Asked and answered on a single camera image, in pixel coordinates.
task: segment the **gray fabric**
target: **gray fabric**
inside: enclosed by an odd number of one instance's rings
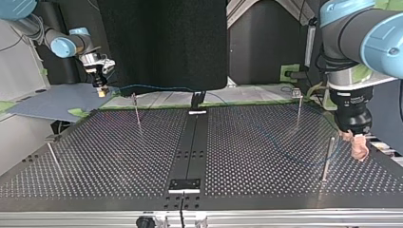
[[[372,133],[382,142],[403,154],[403,122],[400,118],[400,81],[377,85],[368,103],[373,114]]]
[[[72,108],[88,112],[109,101],[111,93],[99,98],[91,84],[55,85],[50,90],[29,98],[7,110],[10,114],[49,120],[77,122],[80,117],[68,113]]]
[[[209,91],[205,97],[206,103],[222,103],[221,99],[227,103],[252,103],[267,101],[286,101],[291,98],[291,85],[260,85],[260,86],[240,86],[227,87],[220,90]],[[140,95],[137,98],[140,107],[159,107],[167,105],[190,105],[191,93],[183,92],[154,92]],[[116,97],[103,107],[131,107],[131,98]]]

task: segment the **green tape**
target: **green tape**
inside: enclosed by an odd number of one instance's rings
[[[403,10],[403,1],[402,0],[377,0],[376,5],[374,6],[376,9],[383,10]]]
[[[5,112],[7,109],[13,107],[15,103],[13,102],[0,102],[0,113]]]
[[[373,71],[365,65],[358,65],[353,68],[353,83],[361,83],[371,77]]]
[[[81,118],[87,117],[89,115],[89,113],[83,111],[81,108],[72,108],[68,111],[68,113]]]
[[[299,72],[299,65],[288,65],[288,66],[281,66],[279,80],[283,83],[296,83],[297,79],[291,79],[290,77],[285,76],[285,72]]]

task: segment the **light blue robot joint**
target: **light blue robot joint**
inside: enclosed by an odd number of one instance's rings
[[[18,21],[26,18],[37,4],[36,0],[0,0],[0,19]]]
[[[375,0],[333,0],[320,9],[320,27],[323,28],[343,17],[373,7]]]
[[[65,37],[58,37],[50,43],[50,48],[54,54],[60,58],[68,58],[76,55],[76,46]]]

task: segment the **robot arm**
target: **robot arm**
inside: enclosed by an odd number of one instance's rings
[[[104,75],[115,66],[113,60],[97,53],[99,47],[92,44],[91,36],[86,28],[76,28],[65,35],[60,31],[43,25],[38,17],[32,14],[37,1],[2,0],[0,3],[0,19],[6,20],[13,28],[21,31],[30,39],[45,44],[60,58],[78,56],[83,62],[86,73],[94,79],[100,97],[104,97],[108,88]]]
[[[371,129],[366,103],[373,97],[373,85],[385,82],[375,81],[371,71],[357,79],[355,66],[403,79],[403,13],[374,5],[375,0],[333,0],[320,12],[327,63],[322,72],[328,73],[331,99],[337,105],[336,123],[354,135]]]

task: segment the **black cable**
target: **black cable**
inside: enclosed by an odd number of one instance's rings
[[[94,9],[96,9],[97,11],[100,10],[97,6],[95,6],[95,4],[94,4],[93,2],[91,2],[91,0],[87,0],[87,2],[88,2]]]
[[[0,52],[5,51],[5,50],[8,50],[8,49],[10,49],[10,48],[14,48],[14,47],[17,46],[18,44],[20,44],[20,42],[23,40],[23,38],[24,38],[24,35],[20,36],[20,39],[19,39],[17,42],[15,42],[15,44],[13,44],[13,45],[11,45],[11,46],[9,46],[9,47],[5,47],[5,48],[0,49]]]

